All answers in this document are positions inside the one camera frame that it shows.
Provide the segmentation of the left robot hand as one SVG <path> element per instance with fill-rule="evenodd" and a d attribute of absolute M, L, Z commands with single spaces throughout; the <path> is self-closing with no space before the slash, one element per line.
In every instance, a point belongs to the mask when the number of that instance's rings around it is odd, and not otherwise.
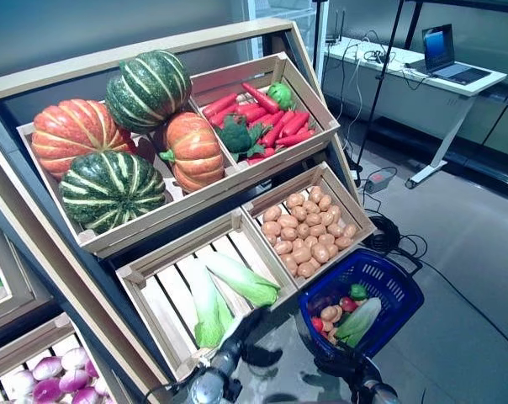
<path fill-rule="evenodd" d="M 217 352 L 234 352 L 235 355 L 240 355 L 246 340 L 268 313 L 269 306 L 262 306 L 241 318 L 236 318 L 225 332 Z"/>

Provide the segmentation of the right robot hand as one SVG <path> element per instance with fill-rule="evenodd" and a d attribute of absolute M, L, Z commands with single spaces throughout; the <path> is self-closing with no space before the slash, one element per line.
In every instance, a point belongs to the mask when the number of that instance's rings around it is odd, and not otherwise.
<path fill-rule="evenodd" d="M 346 382 L 360 381 L 364 376 L 364 357 L 360 353 L 321 355 L 314 358 L 314 363 L 323 373 L 342 378 Z"/>

